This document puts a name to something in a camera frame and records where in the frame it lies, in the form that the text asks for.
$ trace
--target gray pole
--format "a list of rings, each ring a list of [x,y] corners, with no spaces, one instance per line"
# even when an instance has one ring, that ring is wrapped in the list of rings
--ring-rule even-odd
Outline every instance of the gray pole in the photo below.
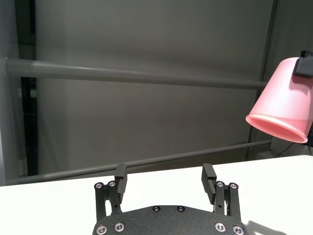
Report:
[[[184,159],[184,158],[189,158],[189,157],[194,157],[194,156],[199,156],[199,155],[218,153],[218,152],[224,152],[224,151],[229,151],[229,150],[234,150],[234,149],[239,149],[239,148],[247,148],[247,147],[266,145],[266,144],[271,144],[271,141],[243,143],[243,144],[212,148],[212,149],[189,152],[189,153],[180,153],[180,154],[164,156],[164,157],[136,160],[136,161],[126,162],[125,164],[127,167],[134,167],[134,166],[168,162],[172,160]],[[82,168],[82,169],[77,169],[77,170],[67,170],[67,171],[60,171],[60,172],[55,172],[55,173],[43,174],[43,175],[28,176],[28,177],[19,178],[16,180],[8,181],[7,185],[45,182],[45,181],[58,180],[58,179],[63,179],[63,178],[79,176],[79,175],[88,175],[88,174],[93,174],[93,173],[105,172],[109,170],[115,170],[117,165],[118,164],[101,165],[101,166],[94,166],[94,167]]]
[[[36,60],[6,60],[9,76],[93,80],[108,82],[150,83],[196,87],[223,87],[236,89],[262,90],[266,82],[246,79],[212,78],[205,76],[183,77],[160,72],[92,68],[72,66]]]

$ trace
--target pink plastic cup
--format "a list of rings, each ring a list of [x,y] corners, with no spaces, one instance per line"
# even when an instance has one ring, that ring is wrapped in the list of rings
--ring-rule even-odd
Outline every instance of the pink plastic cup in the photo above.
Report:
[[[306,143],[313,121],[313,79],[292,74],[297,59],[278,65],[246,121],[272,136]]]

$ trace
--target screw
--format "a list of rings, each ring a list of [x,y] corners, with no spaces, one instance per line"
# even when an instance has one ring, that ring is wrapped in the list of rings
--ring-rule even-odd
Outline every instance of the screw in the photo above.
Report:
[[[178,210],[179,212],[184,212],[184,211],[185,211],[185,207],[178,206],[178,207],[177,207],[177,210]]]
[[[223,186],[224,186],[224,184],[223,184],[222,182],[217,182],[217,186],[219,186],[219,187],[223,187]]]
[[[243,235],[245,233],[244,229],[242,227],[239,227],[239,226],[234,226],[233,230],[234,230],[235,234],[237,234],[237,235]]]
[[[215,224],[215,228],[217,231],[220,231],[220,232],[226,231],[225,225],[220,222]]]
[[[154,212],[159,212],[159,211],[161,210],[161,207],[159,207],[159,206],[154,206],[154,207],[152,207],[152,210],[153,210]]]
[[[230,186],[231,186],[232,188],[237,188],[237,185],[234,184],[234,183],[230,184]]]
[[[101,225],[97,228],[97,234],[103,235],[107,232],[107,230],[108,230],[107,226]]]
[[[114,226],[114,230],[117,231],[117,232],[121,232],[123,231],[125,228],[125,225],[123,223],[117,223],[115,226]]]
[[[109,186],[110,187],[114,187],[115,186],[115,182],[114,181],[109,182]]]

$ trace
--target white tabletop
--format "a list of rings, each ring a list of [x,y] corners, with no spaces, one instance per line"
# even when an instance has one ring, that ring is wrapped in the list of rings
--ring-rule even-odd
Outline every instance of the white tabletop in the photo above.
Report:
[[[242,222],[250,235],[310,234],[313,157],[222,164],[214,169],[218,180],[239,185]],[[113,176],[0,187],[0,235],[91,234],[96,223],[93,185],[109,180]],[[189,185],[194,197],[188,193]],[[122,211],[153,205],[212,211],[201,167],[129,174]]]

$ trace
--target black cable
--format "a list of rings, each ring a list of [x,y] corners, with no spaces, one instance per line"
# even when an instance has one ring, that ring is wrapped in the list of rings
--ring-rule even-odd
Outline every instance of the black cable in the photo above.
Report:
[[[309,152],[310,152],[310,155],[312,156],[310,140],[308,140],[308,144],[309,144]]]
[[[282,151],[280,154],[278,154],[276,157],[278,158],[280,155],[282,155],[284,152],[286,152],[294,143],[289,145],[284,151]]]

